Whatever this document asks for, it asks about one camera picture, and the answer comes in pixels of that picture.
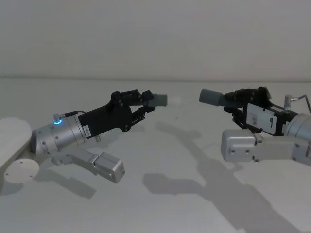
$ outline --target white wall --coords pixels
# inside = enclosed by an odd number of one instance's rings
[[[0,74],[310,80],[311,0],[0,0]]]

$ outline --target cable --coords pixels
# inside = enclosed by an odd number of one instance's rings
[[[307,95],[303,95],[303,96],[298,97],[299,100],[301,100],[302,98],[306,98],[307,106],[309,108],[309,112],[311,113],[311,107],[310,107],[308,96]]]
[[[78,113],[86,113],[85,111],[73,111],[73,112],[69,112],[69,113],[65,113],[65,117],[70,117],[70,116],[73,116],[73,115],[76,115]]]

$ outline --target white circular base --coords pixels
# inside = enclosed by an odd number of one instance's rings
[[[17,159],[4,172],[4,179],[10,183],[24,183],[39,172],[39,164],[32,159]]]

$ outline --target label sticker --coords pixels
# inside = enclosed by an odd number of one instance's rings
[[[84,133],[86,134],[86,137],[91,137],[91,133],[89,131],[88,125],[83,126]]]
[[[246,123],[267,133],[275,134],[277,117],[272,111],[248,104]]]

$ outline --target silver cylindrical actuator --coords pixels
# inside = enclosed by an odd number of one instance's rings
[[[286,127],[285,136],[293,136],[311,142],[311,116],[300,113]]]
[[[35,160],[41,164],[54,150],[86,142],[84,130],[76,115],[63,118],[33,131],[31,146]]]

